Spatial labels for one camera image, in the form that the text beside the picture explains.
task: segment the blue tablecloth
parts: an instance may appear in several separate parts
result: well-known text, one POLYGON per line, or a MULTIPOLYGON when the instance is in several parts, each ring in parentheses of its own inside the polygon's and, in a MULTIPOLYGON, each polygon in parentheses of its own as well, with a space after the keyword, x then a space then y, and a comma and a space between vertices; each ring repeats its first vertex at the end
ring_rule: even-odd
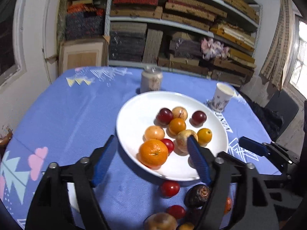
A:
MULTIPOLYGON (((113 67, 68 70, 27 111, 14 131, 0 168, 0 198, 22 228, 42 178, 41 171, 50 162, 61 166, 73 164, 103 146, 116 133, 120 108, 137 94, 141 72, 113 67)), ((162 90, 182 93, 201 102, 213 97, 216 81, 167 72, 163 75, 162 90)), ((226 128, 230 154, 245 163, 254 163, 259 173, 278 172, 265 157, 238 145, 241 136, 270 142, 260 121, 240 95, 231 99, 222 114, 216 115, 226 128)), ((189 186, 182 186, 173 198, 164 199, 158 189, 161 183, 159 178, 140 170, 119 147, 106 180, 95 188, 111 229, 142 229, 142 222, 149 215, 170 205, 184 206, 183 198, 191 184, 183 184, 189 186)), ((77 212, 73 213, 82 226, 77 212)))

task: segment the paper cup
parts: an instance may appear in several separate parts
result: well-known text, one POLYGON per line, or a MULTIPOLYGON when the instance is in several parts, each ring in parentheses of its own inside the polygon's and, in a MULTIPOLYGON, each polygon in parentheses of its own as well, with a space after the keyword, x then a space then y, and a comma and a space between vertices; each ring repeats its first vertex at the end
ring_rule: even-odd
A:
POLYGON ((217 83, 213 99, 210 103, 212 109, 218 112, 222 112, 233 95, 233 88, 220 82, 217 83))

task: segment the plate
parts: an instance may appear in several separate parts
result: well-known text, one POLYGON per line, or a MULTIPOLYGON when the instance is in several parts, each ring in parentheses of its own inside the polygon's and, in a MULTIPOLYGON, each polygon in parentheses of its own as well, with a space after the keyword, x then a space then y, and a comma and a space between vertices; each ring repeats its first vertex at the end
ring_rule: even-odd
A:
MULTIPOLYGON (((189 155, 178 155, 174 151, 168 156, 167 161, 158 169, 152 170, 136 158, 139 147, 144 142, 143 135, 147 127, 154 125, 156 115, 161 108, 172 110, 176 106, 182 106, 188 111, 188 119, 185 121, 187 130, 194 130, 196 133, 201 128, 209 128, 212 131, 212 140, 207 145, 214 156, 219 152, 228 150, 228 137, 220 120, 203 103, 173 92, 148 92, 137 95, 126 102, 121 108, 116 122, 116 131, 120 144, 127 155, 142 169, 167 180, 192 181, 198 180, 197 171, 188 162, 189 155), (207 115, 207 121, 201 127, 194 127, 189 119, 195 111, 201 110, 207 115)), ((171 138, 165 131, 165 138, 171 138)))

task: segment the metal bolt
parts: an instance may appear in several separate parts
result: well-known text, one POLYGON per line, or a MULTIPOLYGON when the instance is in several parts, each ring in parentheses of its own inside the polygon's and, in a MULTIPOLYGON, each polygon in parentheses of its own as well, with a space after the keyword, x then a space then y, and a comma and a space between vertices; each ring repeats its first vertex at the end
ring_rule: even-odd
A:
POLYGON ((81 159, 80 159, 80 163, 88 163, 90 161, 90 159, 88 158, 88 157, 82 157, 81 159))
POLYGON ((255 168, 255 165, 253 163, 247 163, 246 166, 250 169, 253 170, 255 168))
POLYGON ((50 169, 55 169, 57 167, 57 163, 51 163, 49 164, 50 169))
POLYGON ((215 158, 215 162, 218 163, 218 164, 222 164, 222 163, 224 163, 224 159, 221 158, 221 157, 217 157, 217 158, 215 158))

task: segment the striped curtain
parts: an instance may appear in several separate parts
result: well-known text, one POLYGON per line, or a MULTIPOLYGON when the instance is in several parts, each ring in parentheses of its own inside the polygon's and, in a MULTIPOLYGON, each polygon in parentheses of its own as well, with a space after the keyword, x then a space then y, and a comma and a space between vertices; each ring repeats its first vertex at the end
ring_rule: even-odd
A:
POLYGON ((280 11, 273 41, 260 74, 279 91, 282 88, 283 69, 288 65, 292 36, 291 0, 280 0, 280 11))

